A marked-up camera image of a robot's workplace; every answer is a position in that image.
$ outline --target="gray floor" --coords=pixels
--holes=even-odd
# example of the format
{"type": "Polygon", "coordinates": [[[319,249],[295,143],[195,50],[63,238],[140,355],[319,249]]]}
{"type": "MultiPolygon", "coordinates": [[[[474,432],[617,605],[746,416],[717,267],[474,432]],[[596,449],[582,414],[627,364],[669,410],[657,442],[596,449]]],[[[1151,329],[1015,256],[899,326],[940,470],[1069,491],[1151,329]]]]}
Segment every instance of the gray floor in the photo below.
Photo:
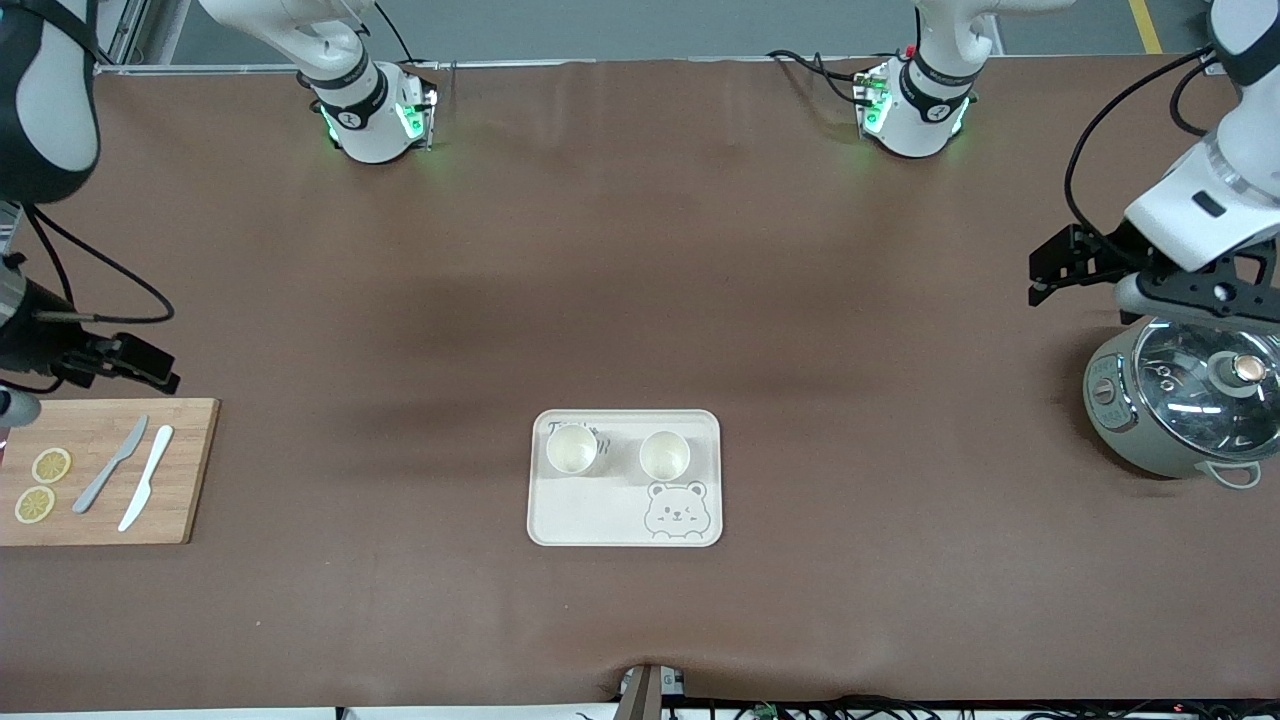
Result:
{"type": "MultiPolygon", "coordinates": [[[[867,55],[913,41],[906,0],[381,0],[410,50],[429,60],[637,60],[751,56],[780,47],[867,55]]],[[[1203,0],[1149,0],[1167,53],[1204,41],[1203,0]]],[[[399,46],[376,12],[365,22],[378,59],[399,46]]],[[[1065,13],[1001,18],[1009,54],[1142,53],[1128,0],[1078,0],[1065,13]]],[[[260,64],[282,58],[191,3],[174,64],[260,64]]]]}

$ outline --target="white tray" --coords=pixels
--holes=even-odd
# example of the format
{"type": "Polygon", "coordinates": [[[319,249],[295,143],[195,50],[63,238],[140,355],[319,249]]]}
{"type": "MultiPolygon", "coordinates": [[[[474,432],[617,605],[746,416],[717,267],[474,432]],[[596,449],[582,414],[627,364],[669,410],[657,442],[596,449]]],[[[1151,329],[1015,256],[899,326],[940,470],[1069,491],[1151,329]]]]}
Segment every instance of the white tray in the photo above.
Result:
{"type": "Polygon", "coordinates": [[[529,537],[547,546],[708,547],[724,529],[719,421],[705,410],[548,410],[534,420],[529,537]],[[552,466],[547,441],[561,425],[595,434],[596,457],[580,474],[552,466]],[[689,468],[659,482],[640,446],[668,430],[689,442],[689,468]]]}

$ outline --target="wire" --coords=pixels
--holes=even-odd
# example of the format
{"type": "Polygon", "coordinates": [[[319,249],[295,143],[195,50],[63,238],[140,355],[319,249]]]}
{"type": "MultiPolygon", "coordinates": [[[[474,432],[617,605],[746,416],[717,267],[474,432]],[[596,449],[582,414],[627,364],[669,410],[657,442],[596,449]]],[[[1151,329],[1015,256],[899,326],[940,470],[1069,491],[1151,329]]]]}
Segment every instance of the wire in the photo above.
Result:
{"type": "MultiPolygon", "coordinates": [[[[925,706],[923,706],[923,705],[920,705],[920,703],[918,703],[918,702],[911,702],[911,701],[909,701],[909,700],[904,700],[904,701],[899,701],[899,702],[901,702],[902,705],[905,705],[905,706],[906,706],[908,708],[914,708],[914,710],[919,710],[920,712],[923,712],[923,714],[924,714],[924,716],[925,716],[925,717],[927,717],[928,720],[942,720],[942,717],[941,717],[941,716],[938,716],[938,714],[937,714],[937,712],[934,712],[934,711],[929,710],[928,707],[925,707],[925,706]]],[[[915,712],[914,712],[913,710],[908,710],[908,712],[911,712],[911,716],[913,716],[913,717],[915,716],[915,712]]]]}
{"type": "Polygon", "coordinates": [[[774,60],[780,58],[795,60],[795,63],[799,64],[801,68],[809,70],[810,73],[817,73],[822,76],[823,78],[827,79],[827,86],[831,87],[831,91],[838,95],[840,99],[844,100],[845,102],[852,102],[854,105],[860,105],[864,108],[870,105],[868,100],[847,95],[845,94],[845,91],[840,90],[840,87],[836,86],[837,79],[844,82],[854,82],[854,74],[831,72],[827,68],[827,64],[823,63],[822,60],[822,53],[814,53],[813,61],[801,58],[800,55],[792,53],[791,50],[774,50],[773,53],[769,53],[768,56],[773,58],[774,60]]]}
{"type": "Polygon", "coordinates": [[[1124,712],[1116,715],[1116,717],[1128,717],[1128,716],[1133,715],[1134,712],[1138,712],[1143,707],[1147,707],[1152,702],[1155,702],[1155,701],[1152,701],[1152,700],[1144,700],[1144,701],[1139,702],[1138,705],[1130,707],[1129,710],[1125,710],[1124,712]]]}
{"type": "Polygon", "coordinates": [[[63,379],[61,378],[55,379],[52,384],[50,384],[49,387],[27,387],[24,384],[19,384],[13,380],[6,380],[4,378],[0,378],[0,386],[4,386],[9,389],[15,389],[18,392],[26,392],[28,395],[49,395],[55,389],[63,387],[63,379]]]}
{"type": "Polygon", "coordinates": [[[35,205],[28,205],[27,209],[32,213],[32,215],[35,215],[36,218],[40,218],[41,222],[44,222],[46,225],[49,225],[50,228],[52,228],[54,232],[56,232],[58,234],[60,234],[64,238],[67,238],[67,241],[69,241],[72,245],[74,245],[76,247],[79,247],[84,252],[88,252],[90,255],[92,255],[93,258],[96,258],[100,263],[102,263],[106,266],[111,268],[116,273],[120,273],[122,275],[124,275],[125,278],[128,278],[129,281],[132,281],[134,284],[137,284],[142,290],[147,291],[147,293],[150,293],[151,297],[155,297],[156,301],[159,301],[160,305],[164,306],[164,313],[160,314],[160,315],[138,318],[138,316],[129,316],[129,315],[100,315],[100,314],[92,313],[92,314],[88,314],[90,319],[87,322],[91,322],[91,323],[116,323],[116,324],[120,324],[120,325],[151,325],[151,324],[155,324],[155,323],[164,323],[165,320],[173,319],[173,316],[174,316],[173,302],[169,302],[169,299],[165,297],[164,293],[161,293],[159,290],[156,290],[155,286],[152,286],[147,281],[145,281],[141,277],[138,277],[138,274],[134,273],[133,270],[131,270],[131,269],[125,268],[124,265],[116,263],[115,260],[108,258],[102,251],[97,250],[92,245],[90,245],[90,243],[84,242],[83,240],[81,240],[81,238],[76,237],[74,234],[72,234],[67,228],[59,225],[52,219],[50,219],[49,215],[46,215],[44,213],[44,210],[41,210],[40,208],[37,208],[35,205]]]}
{"type": "Polygon", "coordinates": [[[774,60],[777,60],[778,58],[787,58],[788,60],[795,60],[796,64],[799,64],[804,69],[809,70],[810,73],[817,73],[819,76],[820,74],[828,74],[828,76],[831,76],[835,79],[842,79],[845,82],[852,82],[854,81],[854,76],[852,74],[832,73],[829,70],[827,73],[823,73],[823,68],[819,68],[818,65],[810,63],[806,58],[801,58],[800,55],[797,55],[797,54],[795,54],[795,53],[792,53],[790,50],[774,50],[773,53],[769,53],[768,56],[773,58],[774,60]]]}
{"type": "Polygon", "coordinates": [[[1275,716],[1275,711],[1274,710],[1268,710],[1268,708],[1274,708],[1276,705],[1280,705],[1280,700],[1262,701],[1258,705],[1254,705],[1252,707],[1242,710],[1239,717],[1242,717],[1242,720],[1243,720],[1244,717],[1249,717],[1252,715],[1257,715],[1261,711],[1267,711],[1267,715],[1271,715],[1274,717],[1275,716]]]}
{"type": "Polygon", "coordinates": [[[55,249],[54,243],[49,241],[49,233],[46,233],[45,227],[40,224],[40,218],[36,217],[35,208],[27,205],[22,209],[22,211],[27,215],[27,220],[36,231],[36,237],[40,238],[40,243],[45,246],[49,261],[54,264],[54,272],[58,273],[58,283],[63,286],[63,300],[65,300],[67,304],[74,309],[76,296],[72,293],[72,281],[67,277],[67,268],[63,266],[63,259],[58,256],[58,249],[55,249]]]}
{"type": "MultiPolygon", "coordinates": [[[[1110,250],[1111,252],[1114,252],[1115,255],[1117,255],[1120,259],[1123,259],[1125,263],[1128,263],[1133,268],[1142,268],[1142,266],[1144,266],[1147,264],[1146,258],[1139,258],[1139,256],[1129,252],[1128,250],[1124,250],[1124,249],[1119,247],[1106,234],[1103,234],[1101,231],[1098,231],[1097,225],[1094,225],[1092,222],[1089,222],[1088,218],[1084,217],[1084,213],[1080,210],[1080,206],[1075,202],[1075,190],[1074,190],[1075,165],[1080,161],[1080,152],[1084,151],[1084,145],[1089,141],[1089,137],[1093,136],[1093,131],[1096,131],[1098,128],[1098,124],[1101,124],[1102,120],[1106,119],[1106,117],[1110,115],[1111,111],[1116,109],[1116,106],[1119,106],[1121,102],[1124,102],[1134,92],[1138,92],[1139,90],[1142,90],[1143,87],[1146,87],[1147,85],[1149,85],[1152,81],[1155,81],[1155,79],[1157,79],[1157,78],[1160,78],[1160,77],[1162,77],[1165,74],[1169,74],[1172,70],[1176,70],[1178,68],[1180,68],[1180,67],[1183,67],[1183,65],[1185,65],[1188,63],[1194,61],[1196,58],[1199,58],[1201,55],[1204,55],[1204,53],[1207,53],[1208,50],[1210,50],[1210,46],[1199,47],[1197,50],[1193,50],[1193,51],[1190,51],[1190,53],[1188,53],[1188,54],[1178,58],[1176,60],[1171,60],[1169,63],[1165,63],[1160,68],[1156,68],[1155,70],[1152,70],[1152,72],[1147,73],[1146,76],[1143,76],[1142,79],[1139,79],[1139,81],[1134,82],[1133,85],[1130,85],[1129,87],[1121,90],[1120,95],[1116,95],[1115,97],[1112,97],[1111,101],[1107,102],[1101,110],[1098,110],[1098,114],[1094,115],[1092,120],[1089,120],[1089,124],[1085,126],[1084,132],[1080,133],[1080,140],[1078,140],[1075,142],[1075,150],[1071,151],[1071,159],[1068,160],[1068,163],[1066,163],[1066,174],[1062,178],[1062,193],[1066,197],[1066,206],[1071,210],[1071,215],[1075,217],[1076,222],[1079,222],[1080,225],[1089,234],[1097,237],[1098,241],[1107,250],[1110,250]]],[[[1036,719],[1028,717],[1025,720],[1036,720],[1036,719]]]]}
{"type": "Polygon", "coordinates": [[[1174,119],[1174,124],[1178,126],[1180,129],[1189,132],[1190,135],[1194,135],[1196,137],[1204,137],[1206,135],[1208,135],[1208,131],[1188,123],[1187,118],[1183,117],[1183,92],[1187,90],[1187,86],[1190,85],[1193,79],[1196,79],[1197,77],[1199,77],[1202,72],[1204,72],[1204,68],[1212,65],[1216,61],[1217,59],[1213,58],[1212,55],[1201,60],[1198,65],[1196,65],[1194,68],[1190,69],[1190,72],[1183,76],[1183,79],[1178,81],[1178,85],[1174,87],[1174,94],[1169,97],[1169,117],[1174,119]]]}
{"type": "Polygon", "coordinates": [[[1230,720],[1235,717],[1235,715],[1231,712],[1231,708],[1226,707],[1225,705],[1213,705],[1208,708],[1206,708],[1203,705],[1198,702],[1184,702],[1183,705],[1194,710],[1196,714],[1203,717],[1204,720],[1219,720],[1220,717],[1226,717],[1230,720]]]}
{"type": "Polygon", "coordinates": [[[390,15],[388,15],[387,10],[383,9],[381,3],[374,3],[374,8],[376,8],[378,14],[381,15],[384,20],[387,20],[387,27],[392,28],[392,33],[396,36],[396,41],[401,44],[401,50],[404,51],[404,61],[421,63],[422,60],[420,58],[415,58],[413,54],[408,51],[408,45],[404,44],[404,36],[399,33],[399,28],[396,27],[394,22],[392,22],[390,15]]]}
{"type": "Polygon", "coordinates": [[[822,61],[822,53],[814,53],[813,61],[818,65],[818,69],[822,72],[822,77],[827,78],[827,86],[831,87],[831,91],[835,92],[837,96],[840,96],[841,100],[846,102],[852,102],[854,105],[870,105],[870,102],[868,102],[867,100],[859,100],[852,95],[845,95],[844,92],[841,92],[838,87],[836,87],[836,79],[831,76],[831,70],[827,69],[827,64],[822,61]]]}

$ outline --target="paper cup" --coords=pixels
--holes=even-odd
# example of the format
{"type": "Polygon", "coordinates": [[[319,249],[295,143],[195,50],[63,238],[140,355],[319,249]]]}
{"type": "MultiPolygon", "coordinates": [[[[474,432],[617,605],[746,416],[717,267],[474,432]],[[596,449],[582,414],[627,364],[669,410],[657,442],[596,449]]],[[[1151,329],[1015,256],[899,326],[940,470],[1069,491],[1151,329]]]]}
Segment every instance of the paper cup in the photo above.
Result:
{"type": "Polygon", "coordinates": [[[595,433],[582,425],[561,425],[547,438],[547,460],[566,475],[585,473],[595,452],[595,433]]]}
{"type": "Polygon", "coordinates": [[[659,483],[684,475],[689,456],[689,441],[671,430],[658,430],[640,443],[640,468],[659,483]]]}

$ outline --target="brown table surface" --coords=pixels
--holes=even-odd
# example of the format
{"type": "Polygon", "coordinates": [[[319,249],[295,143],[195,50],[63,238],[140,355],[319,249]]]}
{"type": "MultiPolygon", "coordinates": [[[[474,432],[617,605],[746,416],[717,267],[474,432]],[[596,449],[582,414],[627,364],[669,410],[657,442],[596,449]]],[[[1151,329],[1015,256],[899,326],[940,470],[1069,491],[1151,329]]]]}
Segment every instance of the brown table surface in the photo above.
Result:
{"type": "MultiPolygon", "coordinates": [[[[1110,290],[1025,301],[1079,131],[1158,61],[993,61],[922,161],[768,63],[458,72],[388,167],[288,76],[101,78],[101,167],[49,211],[169,293],[143,334],[223,411],[191,544],[0,551],[0,710],[589,701],[641,661],[751,698],[1280,694],[1280,478],[1120,464],[1078,389],[1110,290]],[[534,544],[548,407],[716,413],[721,542],[534,544]]],[[[1170,86],[1085,156],[1105,227],[1190,143],[1170,86]]],[[[148,307],[64,255],[82,307],[148,307]]]]}

